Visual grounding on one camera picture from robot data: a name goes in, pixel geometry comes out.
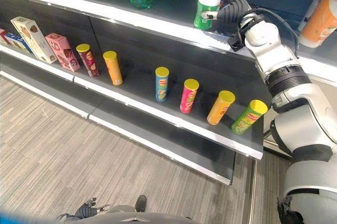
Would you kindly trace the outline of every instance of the yellow lid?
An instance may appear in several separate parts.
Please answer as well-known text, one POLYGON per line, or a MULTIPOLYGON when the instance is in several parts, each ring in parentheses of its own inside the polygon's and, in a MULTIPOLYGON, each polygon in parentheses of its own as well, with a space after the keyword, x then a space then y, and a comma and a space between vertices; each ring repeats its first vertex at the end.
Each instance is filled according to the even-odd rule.
POLYGON ((199 82, 195 79, 187 79, 184 82, 184 86, 186 89, 189 89, 191 91, 195 91, 199 88, 199 82))
POLYGON ((230 91, 221 91, 219 93, 219 98, 222 101, 233 103, 235 101, 235 95, 230 91))
POLYGON ((81 53, 87 52, 90 50, 90 46, 88 44, 80 44, 76 47, 76 50, 81 53))
POLYGON ((115 59, 117 58, 117 53, 115 51, 106 51, 104 54, 103 54, 103 58, 105 59, 115 59))
POLYGON ((156 75, 159 77, 167 77, 170 71, 166 67, 158 67, 156 68, 156 75))
POLYGON ((254 99, 249 103, 249 107, 258 114, 264 114, 268 111, 268 107, 260 100, 254 99))

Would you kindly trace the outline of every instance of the green pringles can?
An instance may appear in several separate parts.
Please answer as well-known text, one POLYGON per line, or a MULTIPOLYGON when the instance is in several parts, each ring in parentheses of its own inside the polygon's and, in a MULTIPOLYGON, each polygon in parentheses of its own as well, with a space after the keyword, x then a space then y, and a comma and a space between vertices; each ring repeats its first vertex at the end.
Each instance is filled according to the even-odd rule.
POLYGON ((211 20, 204 20, 201 16, 202 12, 219 10, 221 0, 198 0, 194 27, 201 30, 208 30, 212 27, 211 20))
POLYGON ((243 134, 252 124, 268 111, 268 107, 260 100, 252 100, 241 115, 232 124, 236 134, 243 134))

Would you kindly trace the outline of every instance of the red pringles can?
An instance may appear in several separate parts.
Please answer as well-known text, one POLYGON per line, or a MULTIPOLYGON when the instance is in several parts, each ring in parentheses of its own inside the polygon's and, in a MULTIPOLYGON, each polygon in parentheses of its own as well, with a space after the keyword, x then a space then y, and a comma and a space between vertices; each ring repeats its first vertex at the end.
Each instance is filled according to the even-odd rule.
POLYGON ((78 54, 80 55, 84 66, 88 70, 88 74, 91 77, 97 77, 100 75, 94 56, 90 51, 90 46, 88 44, 80 44, 76 47, 78 54))
POLYGON ((198 88, 199 82, 195 79, 187 79, 184 82, 184 90, 180 102, 180 110, 183 113, 191 111, 198 88))

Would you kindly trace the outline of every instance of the cardboard box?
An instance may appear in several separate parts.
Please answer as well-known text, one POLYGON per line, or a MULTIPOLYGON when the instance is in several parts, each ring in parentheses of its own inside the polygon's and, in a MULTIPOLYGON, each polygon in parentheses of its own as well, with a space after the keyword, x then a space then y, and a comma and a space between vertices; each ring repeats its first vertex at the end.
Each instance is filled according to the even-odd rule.
POLYGON ((51 46, 62 67, 73 72, 81 67, 66 37, 57 33, 51 33, 46 36, 46 40, 51 46))
POLYGON ((8 40, 10 45, 16 48, 20 48, 21 50, 31 53, 32 50, 29 48, 27 43, 24 41, 22 37, 13 33, 6 33, 5 38, 8 40))
POLYGON ((9 41, 5 37, 6 33, 7 33, 7 31, 0 28, 0 44, 2 44, 2 45, 9 45, 10 44, 9 41))
POLYGON ((53 50, 48 45, 34 20, 16 17, 11 22, 38 59, 49 64, 57 60, 53 50))

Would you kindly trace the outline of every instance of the shoe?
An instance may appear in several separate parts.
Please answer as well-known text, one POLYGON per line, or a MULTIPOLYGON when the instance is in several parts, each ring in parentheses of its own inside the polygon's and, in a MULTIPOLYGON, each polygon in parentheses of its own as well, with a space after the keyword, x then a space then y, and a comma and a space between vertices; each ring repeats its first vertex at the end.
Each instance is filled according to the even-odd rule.
POLYGON ((137 199, 136 202, 136 211, 137 212, 145 212, 145 208, 146 208, 146 203, 147 203, 147 198, 145 195, 140 195, 137 199))

